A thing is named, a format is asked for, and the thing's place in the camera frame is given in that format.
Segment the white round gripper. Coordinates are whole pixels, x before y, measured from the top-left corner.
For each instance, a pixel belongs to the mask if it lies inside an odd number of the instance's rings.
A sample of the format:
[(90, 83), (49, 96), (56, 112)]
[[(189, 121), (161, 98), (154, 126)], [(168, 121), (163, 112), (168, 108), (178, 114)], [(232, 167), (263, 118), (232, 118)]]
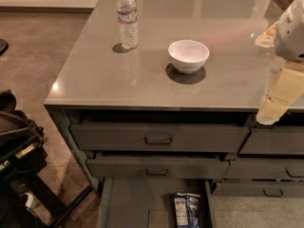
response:
[[(275, 54), (287, 61), (304, 61), (304, 0), (294, 0), (273, 23), (255, 40), (262, 48), (272, 48)], [(304, 65), (287, 63), (280, 69), (272, 69), (265, 93), (261, 98), (256, 121), (272, 125), (287, 112), (304, 93)]]

